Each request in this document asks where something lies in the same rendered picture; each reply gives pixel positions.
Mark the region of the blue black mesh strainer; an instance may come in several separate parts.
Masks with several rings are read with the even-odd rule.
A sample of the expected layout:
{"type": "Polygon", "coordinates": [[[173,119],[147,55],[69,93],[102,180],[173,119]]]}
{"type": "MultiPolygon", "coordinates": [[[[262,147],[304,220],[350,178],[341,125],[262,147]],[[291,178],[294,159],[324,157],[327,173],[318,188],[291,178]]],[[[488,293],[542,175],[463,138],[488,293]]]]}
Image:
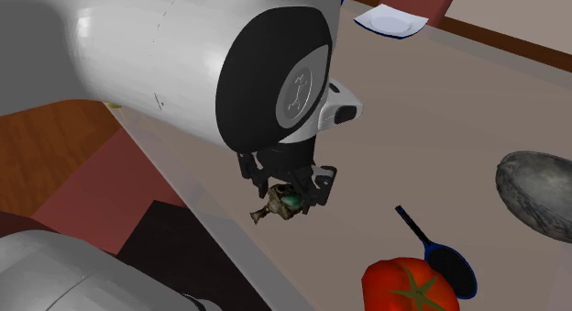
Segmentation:
{"type": "Polygon", "coordinates": [[[468,261],[458,251],[430,240],[401,205],[397,205],[395,210],[423,243],[424,260],[447,280],[456,297],[463,300],[474,298],[478,282],[468,261]]]}

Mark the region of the grey stone bowl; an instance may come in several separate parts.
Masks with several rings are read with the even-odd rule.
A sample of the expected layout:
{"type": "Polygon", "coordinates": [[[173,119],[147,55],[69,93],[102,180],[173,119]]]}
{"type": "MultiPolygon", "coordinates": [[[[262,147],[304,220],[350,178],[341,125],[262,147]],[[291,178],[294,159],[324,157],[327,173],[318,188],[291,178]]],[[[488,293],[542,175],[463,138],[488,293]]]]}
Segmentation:
{"type": "Polygon", "coordinates": [[[520,150],[497,165],[501,201],[527,227],[572,244],[572,160],[520,150]]]}

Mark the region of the brown figurine with green patch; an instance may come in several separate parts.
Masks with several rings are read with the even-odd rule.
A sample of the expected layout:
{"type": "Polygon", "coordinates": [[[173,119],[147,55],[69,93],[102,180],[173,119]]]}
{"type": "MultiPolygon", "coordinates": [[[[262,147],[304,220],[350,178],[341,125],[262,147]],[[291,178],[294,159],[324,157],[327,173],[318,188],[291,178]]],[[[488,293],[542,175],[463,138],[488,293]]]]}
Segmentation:
{"type": "Polygon", "coordinates": [[[289,220],[303,210],[303,198],[291,184],[275,184],[268,190],[269,200],[259,210],[250,213],[255,224],[268,214],[277,214],[289,220]]]}

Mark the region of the white square plate blue rim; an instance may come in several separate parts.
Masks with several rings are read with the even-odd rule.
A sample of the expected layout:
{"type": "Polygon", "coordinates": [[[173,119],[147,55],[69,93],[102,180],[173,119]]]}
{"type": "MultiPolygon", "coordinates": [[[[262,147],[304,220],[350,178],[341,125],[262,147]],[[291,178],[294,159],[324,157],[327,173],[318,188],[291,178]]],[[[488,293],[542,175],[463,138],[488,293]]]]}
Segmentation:
{"type": "Polygon", "coordinates": [[[364,29],[381,36],[406,39],[423,29],[428,18],[381,4],[355,17],[354,21],[364,29]]]}

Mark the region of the red rug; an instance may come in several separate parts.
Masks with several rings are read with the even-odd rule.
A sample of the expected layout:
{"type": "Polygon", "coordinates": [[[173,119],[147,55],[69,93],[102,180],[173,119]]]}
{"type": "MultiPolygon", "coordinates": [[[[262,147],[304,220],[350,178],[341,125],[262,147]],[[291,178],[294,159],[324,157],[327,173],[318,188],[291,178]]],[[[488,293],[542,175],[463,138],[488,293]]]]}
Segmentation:
{"type": "Polygon", "coordinates": [[[117,254],[155,201],[184,202],[119,129],[32,215],[64,235],[117,254]]]}

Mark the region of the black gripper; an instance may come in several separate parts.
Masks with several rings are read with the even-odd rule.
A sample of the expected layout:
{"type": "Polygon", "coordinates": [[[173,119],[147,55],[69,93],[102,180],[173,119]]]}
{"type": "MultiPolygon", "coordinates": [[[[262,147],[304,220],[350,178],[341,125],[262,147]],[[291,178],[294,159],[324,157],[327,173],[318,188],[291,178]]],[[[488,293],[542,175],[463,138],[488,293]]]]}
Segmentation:
{"type": "Polygon", "coordinates": [[[252,153],[238,153],[238,164],[244,179],[250,180],[264,198],[269,190],[270,177],[284,177],[291,173],[291,184],[301,197],[302,207],[325,205],[334,184],[337,169],[334,166],[315,166],[316,137],[294,142],[277,143],[256,154],[260,168],[252,153]]]}

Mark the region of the red tomato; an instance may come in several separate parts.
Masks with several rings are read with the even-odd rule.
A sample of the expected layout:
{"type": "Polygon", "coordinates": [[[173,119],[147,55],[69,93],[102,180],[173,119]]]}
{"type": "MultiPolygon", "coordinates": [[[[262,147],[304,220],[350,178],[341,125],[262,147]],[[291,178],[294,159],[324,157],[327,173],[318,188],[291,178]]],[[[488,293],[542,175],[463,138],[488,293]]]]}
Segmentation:
{"type": "Polygon", "coordinates": [[[377,261],[361,283],[365,311],[460,311],[451,285],[425,260],[377,261]]]}

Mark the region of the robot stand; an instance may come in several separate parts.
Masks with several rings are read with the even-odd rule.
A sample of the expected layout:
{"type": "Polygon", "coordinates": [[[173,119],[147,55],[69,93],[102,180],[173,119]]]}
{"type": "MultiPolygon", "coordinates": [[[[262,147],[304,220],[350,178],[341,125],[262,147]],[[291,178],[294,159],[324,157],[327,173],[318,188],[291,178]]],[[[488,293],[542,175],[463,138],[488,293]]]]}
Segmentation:
{"type": "Polygon", "coordinates": [[[188,208],[153,201],[117,258],[222,311],[271,311],[188,208]]]}

